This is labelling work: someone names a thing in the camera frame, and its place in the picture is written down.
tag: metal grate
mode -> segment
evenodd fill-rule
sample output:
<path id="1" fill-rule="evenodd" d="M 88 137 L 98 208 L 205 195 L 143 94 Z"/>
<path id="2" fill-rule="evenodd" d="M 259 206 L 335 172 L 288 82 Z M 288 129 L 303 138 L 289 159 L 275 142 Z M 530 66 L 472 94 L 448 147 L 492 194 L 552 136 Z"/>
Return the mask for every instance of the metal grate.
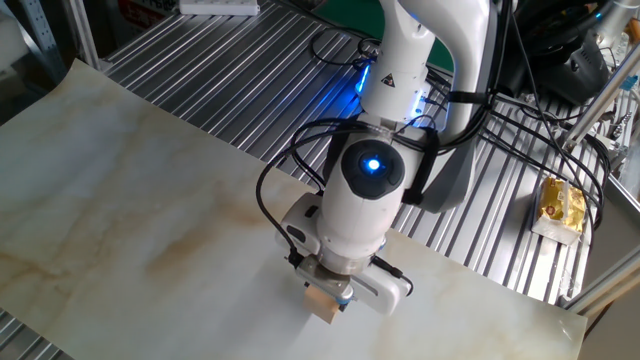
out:
<path id="1" fill-rule="evenodd" d="M 262 2 L 261 9 L 259 16 L 249 18 L 169 17 L 107 58 L 111 67 L 105 74 L 262 160 L 283 149 L 293 132 L 308 121 L 359 113 L 354 87 L 360 74 L 352 67 L 321 63 L 307 49 L 311 37 L 325 25 L 271 2 Z M 321 56 L 342 62 L 356 56 L 356 44 L 349 36 L 327 32 L 316 49 Z M 438 91 L 432 90 L 430 98 L 443 101 Z M 558 117 L 580 111 L 553 102 L 545 106 Z M 539 122 L 514 107 L 500 104 L 497 110 L 546 134 Z M 445 114 L 439 106 L 430 105 L 426 113 L 443 124 Z M 546 165 L 559 163 L 553 151 L 531 135 L 501 120 L 492 120 L 489 128 Z M 321 169 L 327 146 L 328 141 L 319 141 L 304 147 L 301 154 Z M 602 177 L 595 152 L 578 152 L 574 155 Z M 442 214 L 403 206 L 394 228 L 530 297 L 555 303 L 559 295 L 571 297 L 579 292 L 589 246 L 581 242 L 567 247 L 529 231 L 532 194 L 543 174 L 483 141 L 478 143 L 476 160 L 476 179 L 468 200 Z M 293 162 L 281 169 L 310 182 Z M 580 175 L 589 186 L 584 173 Z M 0 341 L 8 339 L 18 326 L 5 314 L 0 322 Z M 0 359 L 58 356 L 20 357 L 38 337 L 25 327 L 19 333 L 27 334 L 27 340 L 19 342 L 23 336 L 19 335 L 4 349 L 0 347 Z M 41 341 L 35 347 L 45 344 Z"/>

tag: snack wrapper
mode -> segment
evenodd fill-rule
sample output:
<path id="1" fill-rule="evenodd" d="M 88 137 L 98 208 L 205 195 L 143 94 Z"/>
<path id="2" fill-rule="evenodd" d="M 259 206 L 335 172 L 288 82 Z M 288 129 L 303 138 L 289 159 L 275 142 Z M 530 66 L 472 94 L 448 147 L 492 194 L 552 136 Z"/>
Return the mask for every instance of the snack wrapper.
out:
<path id="1" fill-rule="evenodd" d="M 542 183 L 531 231 L 572 245 L 583 232 L 585 212 L 586 203 L 581 190 L 565 181 L 548 177 Z"/>

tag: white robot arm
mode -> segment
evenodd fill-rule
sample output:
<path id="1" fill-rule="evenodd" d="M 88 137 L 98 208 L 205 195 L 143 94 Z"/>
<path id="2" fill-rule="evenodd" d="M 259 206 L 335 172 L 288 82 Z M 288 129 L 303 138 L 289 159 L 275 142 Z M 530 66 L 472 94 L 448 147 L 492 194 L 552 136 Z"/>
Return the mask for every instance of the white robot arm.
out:
<path id="1" fill-rule="evenodd" d="M 306 282 L 340 304 L 357 299 L 390 314 L 412 284 L 376 252 L 384 246 L 403 201 L 438 212 L 466 196 L 475 145 L 437 156 L 438 145 L 460 136 L 474 105 L 482 102 L 496 12 L 490 0 L 381 4 L 386 27 L 380 53 L 357 86 L 365 111 L 358 121 L 379 131 L 334 138 L 325 163 L 325 174 L 330 175 L 324 195 L 304 195 L 282 227 L 304 256 L 296 272 Z M 424 107 L 429 90 L 426 60 L 436 35 L 452 53 L 455 66 L 447 121 L 441 131 L 407 127 Z M 394 141 L 397 131 L 424 145 L 422 151 Z M 277 239 L 285 244 L 280 235 Z"/>

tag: blue led light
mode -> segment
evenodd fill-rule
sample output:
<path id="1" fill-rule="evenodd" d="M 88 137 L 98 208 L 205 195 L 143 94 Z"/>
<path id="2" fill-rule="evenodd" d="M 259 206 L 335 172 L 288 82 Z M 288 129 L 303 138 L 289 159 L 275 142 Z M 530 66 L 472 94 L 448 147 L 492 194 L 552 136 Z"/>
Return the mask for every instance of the blue led light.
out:
<path id="1" fill-rule="evenodd" d="M 358 94 L 362 92 L 362 87 L 364 86 L 364 82 L 367 80 L 367 75 L 369 75 L 369 65 L 364 68 L 364 71 L 362 72 L 362 78 L 360 79 L 360 82 L 356 84 L 356 91 L 358 92 Z"/>
<path id="2" fill-rule="evenodd" d="M 413 103 L 413 108 L 411 111 L 411 117 L 418 117 L 420 115 L 422 115 L 422 109 L 419 109 L 420 107 L 420 101 L 422 100 L 422 91 L 420 91 L 420 93 L 418 93 L 418 96 L 416 97 L 416 100 Z"/>
<path id="3" fill-rule="evenodd" d="M 360 159 L 360 169 L 369 176 L 381 176 L 386 172 L 387 166 L 380 160 L 378 154 L 369 154 Z"/>
<path id="4" fill-rule="evenodd" d="M 369 160 L 367 162 L 367 167 L 371 171 L 376 171 L 376 170 L 380 169 L 380 161 L 378 161 L 376 159 L 371 159 L 371 160 Z"/>

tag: marble-patterned surface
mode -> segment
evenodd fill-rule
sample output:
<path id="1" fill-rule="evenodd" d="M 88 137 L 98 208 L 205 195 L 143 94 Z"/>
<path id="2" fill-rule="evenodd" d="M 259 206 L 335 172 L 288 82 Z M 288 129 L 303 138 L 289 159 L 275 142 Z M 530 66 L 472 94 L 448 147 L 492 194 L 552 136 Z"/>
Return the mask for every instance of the marble-patterned surface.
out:
<path id="1" fill-rule="evenodd" d="M 584 318 L 393 231 L 413 295 L 310 316 L 263 166 L 76 62 L 0 127 L 0 307 L 76 360 L 577 358 Z M 306 190 L 274 171 L 265 200 Z"/>

